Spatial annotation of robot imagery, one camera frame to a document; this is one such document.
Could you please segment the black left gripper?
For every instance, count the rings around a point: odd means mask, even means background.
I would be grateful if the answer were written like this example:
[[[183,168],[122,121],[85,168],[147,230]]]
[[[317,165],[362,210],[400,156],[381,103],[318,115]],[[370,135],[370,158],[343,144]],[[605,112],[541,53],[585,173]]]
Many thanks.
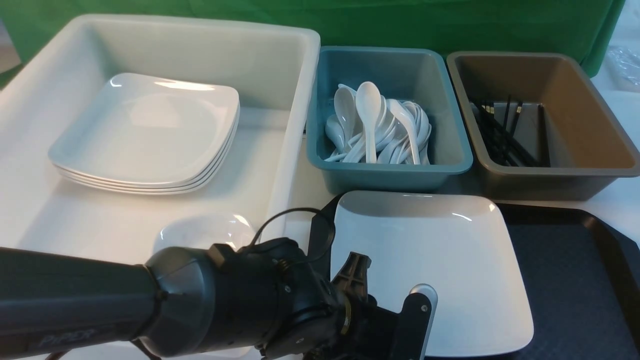
[[[414,286],[397,316],[369,295],[371,259],[358,252],[332,281],[288,238],[239,251],[217,243],[207,254],[214,269],[210,352],[255,347],[264,360],[386,360],[395,331],[396,360],[425,358],[438,305],[431,285]]]

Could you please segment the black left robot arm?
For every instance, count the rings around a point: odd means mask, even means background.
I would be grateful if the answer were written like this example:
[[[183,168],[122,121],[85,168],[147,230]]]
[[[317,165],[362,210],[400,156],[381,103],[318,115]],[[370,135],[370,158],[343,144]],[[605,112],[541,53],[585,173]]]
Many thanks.
[[[329,281],[296,241],[169,247],[130,265],[1,249],[1,358],[132,342],[154,360],[253,347],[263,360],[422,360],[438,296],[399,313],[367,292],[368,256]]]

